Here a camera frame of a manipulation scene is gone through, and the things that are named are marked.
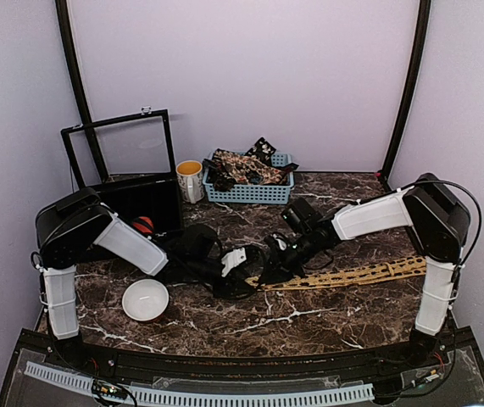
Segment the white bowl orange outside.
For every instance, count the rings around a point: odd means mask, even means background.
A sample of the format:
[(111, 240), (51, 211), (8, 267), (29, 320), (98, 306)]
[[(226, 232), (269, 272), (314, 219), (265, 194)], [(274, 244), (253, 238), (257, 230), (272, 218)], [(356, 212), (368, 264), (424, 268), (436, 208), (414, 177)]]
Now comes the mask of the white bowl orange outside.
[(154, 279), (142, 279), (124, 291), (122, 308), (132, 320), (149, 322), (165, 312), (169, 301), (169, 292), (164, 284)]

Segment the yellow beetle-pattern tie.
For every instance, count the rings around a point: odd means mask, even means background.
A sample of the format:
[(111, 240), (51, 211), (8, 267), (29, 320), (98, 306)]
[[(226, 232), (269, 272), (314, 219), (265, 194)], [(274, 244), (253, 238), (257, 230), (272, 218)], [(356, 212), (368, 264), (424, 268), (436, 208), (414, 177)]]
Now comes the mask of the yellow beetle-pattern tie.
[(246, 283), (259, 291), (295, 291), (371, 285), (425, 274), (426, 258), (414, 256), (353, 269), (313, 273), (306, 277), (296, 276), (288, 282), (260, 284), (255, 276), (247, 278)]

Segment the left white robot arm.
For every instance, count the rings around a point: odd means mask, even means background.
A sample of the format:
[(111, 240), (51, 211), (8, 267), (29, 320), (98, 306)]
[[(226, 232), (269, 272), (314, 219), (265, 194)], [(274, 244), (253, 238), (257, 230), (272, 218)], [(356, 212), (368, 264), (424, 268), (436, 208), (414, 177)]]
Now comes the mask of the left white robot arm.
[(103, 248), (145, 274), (124, 293), (135, 301), (128, 315), (136, 321), (160, 316), (169, 302), (167, 285), (184, 278), (204, 285), (218, 298), (245, 299), (253, 294), (244, 276), (235, 273), (248, 259), (245, 248), (210, 256), (220, 241), (206, 225), (191, 226), (181, 237), (160, 245), (142, 219), (125, 222), (90, 187), (41, 209), (35, 227), (37, 250), (31, 254), (31, 263), (41, 274), (47, 329), (60, 341), (57, 356), (72, 370), (84, 369), (90, 362), (89, 349), (77, 341), (81, 331), (75, 274), (92, 248)]

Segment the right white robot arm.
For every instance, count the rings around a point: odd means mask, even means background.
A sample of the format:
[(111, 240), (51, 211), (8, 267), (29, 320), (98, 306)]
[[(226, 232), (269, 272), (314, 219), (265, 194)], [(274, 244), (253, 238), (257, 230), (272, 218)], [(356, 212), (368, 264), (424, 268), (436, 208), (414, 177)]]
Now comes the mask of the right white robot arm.
[(426, 259), (426, 277), (403, 361), (420, 368), (436, 353), (437, 335), (457, 296), (460, 272), (468, 256), (464, 250), (470, 212), (451, 192), (452, 183), (425, 173), (416, 182), (380, 197), (357, 200), (327, 215), (304, 198), (282, 211), (282, 219), (299, 237), (265, 239), (270, 248), (260, 285), (288, 282), (303, 276), (304, 265), (316, 254), (342, 242), (397, 227), (414, 232)]

